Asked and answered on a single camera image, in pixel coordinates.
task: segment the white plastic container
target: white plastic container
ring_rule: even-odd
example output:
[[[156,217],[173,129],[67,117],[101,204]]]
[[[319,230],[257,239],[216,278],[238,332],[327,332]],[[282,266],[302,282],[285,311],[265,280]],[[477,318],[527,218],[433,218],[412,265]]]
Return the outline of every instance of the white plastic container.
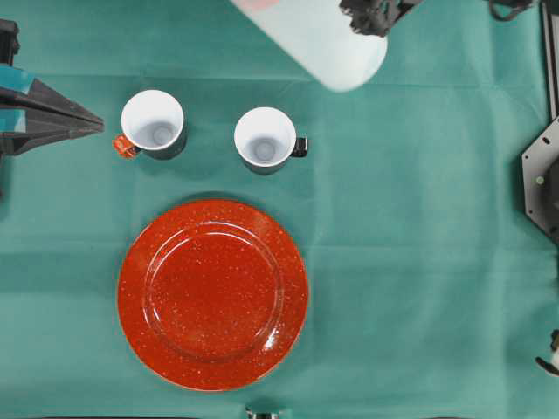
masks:
[[[386,55],[387,39],[359,35],[340,0],[231,0],[324,86],[344,92],[370,79]]]

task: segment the red plate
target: red plate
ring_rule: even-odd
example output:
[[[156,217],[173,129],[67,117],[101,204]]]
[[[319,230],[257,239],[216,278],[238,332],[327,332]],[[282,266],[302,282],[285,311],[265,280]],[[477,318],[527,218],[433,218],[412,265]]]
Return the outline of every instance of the red plate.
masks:
[[[305,265],[287,232],[243,203],[185,203],[136,239],[121,269],[121,325],[161,377],[203,391],[264,376],[307,315]]]

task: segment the black mug handle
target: black mug handle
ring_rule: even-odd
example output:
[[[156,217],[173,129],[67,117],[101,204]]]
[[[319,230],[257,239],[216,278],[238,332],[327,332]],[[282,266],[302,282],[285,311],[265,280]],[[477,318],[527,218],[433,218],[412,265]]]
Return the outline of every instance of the black mug handle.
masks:
[[[295,147],[291,152],[292,157],[305,157],[308,153],[308,138],[298,137],[295,140]]]

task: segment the table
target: table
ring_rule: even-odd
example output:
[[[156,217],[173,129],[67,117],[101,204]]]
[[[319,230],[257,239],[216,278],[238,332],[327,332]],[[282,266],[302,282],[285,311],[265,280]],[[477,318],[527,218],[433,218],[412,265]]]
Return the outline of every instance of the table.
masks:
[[[519,160],[549,123],[538,10],[500,24],[485,2],[424,2],[344,94],[223,0],[18,0],[1,14],[21,28],[15,65],[106,123],[3,168],[1,418],[556,416],[559,381],[533,359],[557,326],[557,251],[522,213]],[[122,106],[147,88],[186,109],[175,160],[112,150]],[[255,106],[286,111],[308,158],[248,171],[232,130]],[[222,394],[147,370],[115,307],[134,238],[199,196],[276,218],[311,283],[292,354]]]

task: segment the white mug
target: white mug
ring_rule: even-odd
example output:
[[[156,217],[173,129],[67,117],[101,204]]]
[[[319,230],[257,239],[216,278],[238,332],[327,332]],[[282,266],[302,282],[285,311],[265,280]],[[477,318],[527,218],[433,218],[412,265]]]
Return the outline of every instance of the white mug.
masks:
[[[261,175],[280,169],[289,156],[305,157],[308,151],[308,139],[298,138],[289,117],[273,107],[256,107],[245,113],[233,136],[246,166]]]
[[[141,151],[158,160],[168,160],[181,151],[186,135],[181,135],[184,114],[181,104],[161,90],[144,90],[133,96],[122,109],[122,132],[113,145],[124,158]]]

